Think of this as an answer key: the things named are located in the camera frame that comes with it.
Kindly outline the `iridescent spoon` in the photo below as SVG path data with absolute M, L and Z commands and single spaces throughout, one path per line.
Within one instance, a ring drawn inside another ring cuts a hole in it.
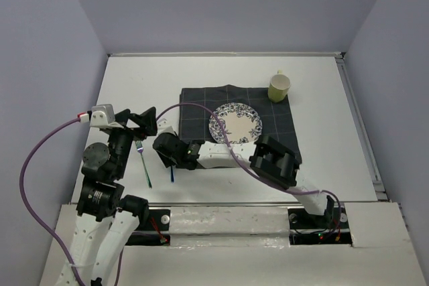
M 170 182 L 172 184 L 175 182 L 174 167 L 173 166 L 170 166 Z

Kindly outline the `blue floral plate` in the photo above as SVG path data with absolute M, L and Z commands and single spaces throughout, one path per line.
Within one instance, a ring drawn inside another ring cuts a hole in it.
M 263 123 L 255 109 L 249 105 L 231 102 L 214 110 L 230 144 L 250 143 L 262 134 Z

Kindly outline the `dark checked cloth napkin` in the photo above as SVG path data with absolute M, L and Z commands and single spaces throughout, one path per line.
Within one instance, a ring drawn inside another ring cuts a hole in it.
M 294 127 L 294 120 L 287 98 L 279 103 L 270 101 L 267 88 L 242 88 L 231 84 L 219 87 L 183 88 L 180 102 L 196 103 L 211 111 L 223 104 L 238 102 L 252 107 L 261 118 L 262 133 L 279 141 L 295 153 L 301 162 L 302 156 Z M 213 142 L 209 132 L 210 114 L 195 106 L 181 106 L 178 123 L 179 137 L 183 141 L 203 139 Z

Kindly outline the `pale yellow paper cup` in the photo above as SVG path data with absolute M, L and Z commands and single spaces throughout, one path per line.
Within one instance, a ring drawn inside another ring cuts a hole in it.
M 281 70 L 278 70 L 277 73 L 270 78 L 267 91 L 268 98 L 273 103 L 279 103 L 286 98 L 290 87 L 290 79 Z

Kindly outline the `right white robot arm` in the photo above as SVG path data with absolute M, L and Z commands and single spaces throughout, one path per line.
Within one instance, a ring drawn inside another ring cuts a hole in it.
M 308 221 L 328 228 L 334 214 L 334 199 L 307 180 L 295 153 L 268 135 L 254 142 L 220 144 L 203 140 L 189 143 L 163 132 L 152 145 L 166 167 L 177 169 L 241 168 L 265 185 L 291 194 L 303 205 Z

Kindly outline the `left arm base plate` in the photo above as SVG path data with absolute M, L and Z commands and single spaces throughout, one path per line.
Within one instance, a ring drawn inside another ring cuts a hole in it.
M 127 246 L 169 246 L 171 211 L 150 209 L 149 217 L 129 237 Z

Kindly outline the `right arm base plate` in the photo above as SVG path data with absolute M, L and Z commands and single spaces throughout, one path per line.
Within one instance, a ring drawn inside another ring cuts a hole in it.
M 289 241 L 292 246 L 348 244 L 352 245 L 351 231 L 347 212 L 344 206 L 334 209 L 333 221 L 330 224 L 316 224 L 303 208 L 288 210 L 290 225 Z

